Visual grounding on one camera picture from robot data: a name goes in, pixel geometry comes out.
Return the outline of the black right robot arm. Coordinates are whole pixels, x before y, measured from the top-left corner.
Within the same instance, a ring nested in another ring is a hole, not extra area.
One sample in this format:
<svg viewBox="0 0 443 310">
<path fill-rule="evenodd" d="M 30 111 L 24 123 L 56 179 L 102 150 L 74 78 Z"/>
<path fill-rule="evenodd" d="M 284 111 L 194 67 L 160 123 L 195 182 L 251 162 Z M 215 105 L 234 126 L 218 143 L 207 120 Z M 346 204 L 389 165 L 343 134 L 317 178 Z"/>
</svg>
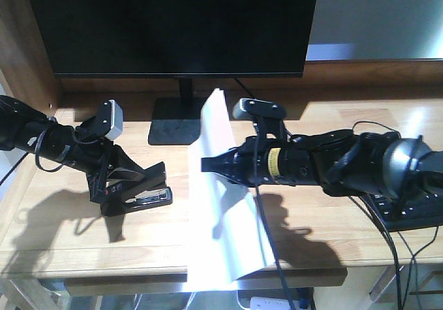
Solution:
<svg viewBox="0 0 443 310">
<path fill-rule="evenodd" d="M 247 187 L 318 185 L 331 197 L 442 194 L 442 153 L 395 131 L 357 135 L 340 129 L 291 141 L 250 136 L 239 147 L 203 158 L 201 170 Z"/>
</svg>

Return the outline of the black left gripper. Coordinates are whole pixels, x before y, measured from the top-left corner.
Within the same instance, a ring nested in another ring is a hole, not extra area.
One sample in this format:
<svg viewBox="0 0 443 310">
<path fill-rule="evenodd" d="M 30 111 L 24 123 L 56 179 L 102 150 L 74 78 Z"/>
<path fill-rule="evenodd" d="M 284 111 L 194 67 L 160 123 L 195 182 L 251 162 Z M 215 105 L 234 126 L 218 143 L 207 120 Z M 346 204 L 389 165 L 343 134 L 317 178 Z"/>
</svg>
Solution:
<svg viewBox="0 0 443 310">
<path fill-rule="evenodd" d="M 103 203 L 107 200 L 108 181 L 141 181 L 144 169 L 136 164 L 122 147 L 104 142 L 75 144 L 71 151 L 72 168 L 83 171 L 87 177 L 90 200 Z"/>
</svg>

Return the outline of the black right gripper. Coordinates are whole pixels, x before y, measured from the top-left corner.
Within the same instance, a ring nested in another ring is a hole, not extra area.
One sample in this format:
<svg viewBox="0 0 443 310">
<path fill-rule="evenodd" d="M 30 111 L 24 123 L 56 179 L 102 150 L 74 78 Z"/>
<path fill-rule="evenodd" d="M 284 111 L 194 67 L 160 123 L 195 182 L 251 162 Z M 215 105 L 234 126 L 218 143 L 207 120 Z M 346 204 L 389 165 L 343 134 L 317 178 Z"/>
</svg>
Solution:
<svg viewBox="0 0 443 310">
<path fill-rule="evenodd" d="M 266 139 L 257 144 L 256 136 L 249 136 L 235 148 L 235 153 L 226 152 L 201 159 L 201 171 L 212 172 L 246 187 L 257 185 L 295 186 L 284 155 L 291 147 L 288 142 Z"/>
</svg>

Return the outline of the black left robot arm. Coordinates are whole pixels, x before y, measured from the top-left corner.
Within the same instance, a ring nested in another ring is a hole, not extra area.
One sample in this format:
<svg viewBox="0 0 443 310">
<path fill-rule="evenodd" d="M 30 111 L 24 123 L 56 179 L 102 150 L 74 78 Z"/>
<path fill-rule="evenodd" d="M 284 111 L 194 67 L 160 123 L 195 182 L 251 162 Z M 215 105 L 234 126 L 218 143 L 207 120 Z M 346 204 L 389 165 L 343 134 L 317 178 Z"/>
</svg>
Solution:
<svg viewBox="0 0 443 310">
<path fill-rule="evenodd" d="M 123 110 L 115 100 L 100 104 L 96 115 L 74 127 L 62 125 L 27 104 L 7 95 L 1 96 L 1 149 L 20 149 L 58 164 L 53 172 L 67 166 L 84 172 L 90 198 L 102 203 L 110 181 L 143 179 L 143 168 L 114 144 L 123 132 Z"/>
</svg>

